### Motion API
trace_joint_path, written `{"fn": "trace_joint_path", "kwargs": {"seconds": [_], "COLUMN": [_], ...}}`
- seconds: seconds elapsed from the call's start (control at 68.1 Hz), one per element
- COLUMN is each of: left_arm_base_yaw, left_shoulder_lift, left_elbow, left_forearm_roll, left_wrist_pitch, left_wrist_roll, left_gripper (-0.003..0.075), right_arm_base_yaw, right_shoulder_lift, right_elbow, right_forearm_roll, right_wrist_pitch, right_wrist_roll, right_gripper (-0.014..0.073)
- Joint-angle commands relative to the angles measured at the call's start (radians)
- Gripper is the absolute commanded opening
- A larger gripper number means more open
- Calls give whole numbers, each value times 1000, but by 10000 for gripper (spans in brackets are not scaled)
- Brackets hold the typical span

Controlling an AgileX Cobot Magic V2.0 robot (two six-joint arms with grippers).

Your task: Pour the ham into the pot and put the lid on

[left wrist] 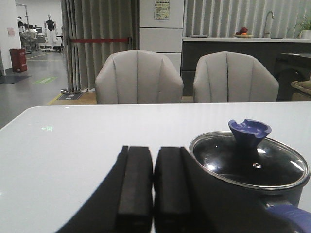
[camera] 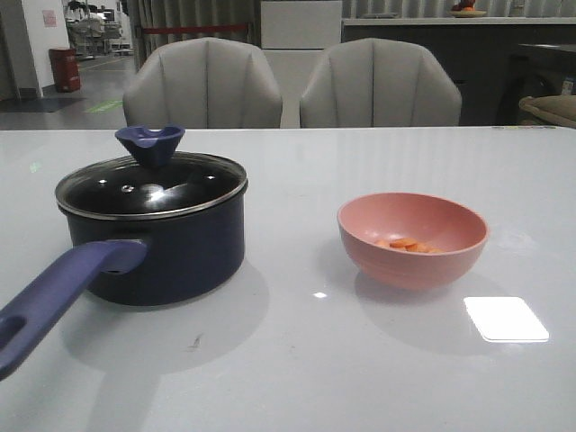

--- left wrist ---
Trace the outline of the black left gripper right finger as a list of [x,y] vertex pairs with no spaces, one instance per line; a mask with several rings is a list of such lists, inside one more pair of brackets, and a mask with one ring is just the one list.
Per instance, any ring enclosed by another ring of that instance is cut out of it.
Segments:
[[253,191],[205,172],[185,148],[161,147],[155,164],[158,233],[265,233]]

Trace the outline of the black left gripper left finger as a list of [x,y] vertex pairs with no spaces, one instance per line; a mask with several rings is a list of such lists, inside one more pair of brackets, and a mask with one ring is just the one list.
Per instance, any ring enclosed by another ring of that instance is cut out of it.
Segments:
[[148,233],[152,224],[153,163],[147,147],[123,146],[108,175],[64,233]]

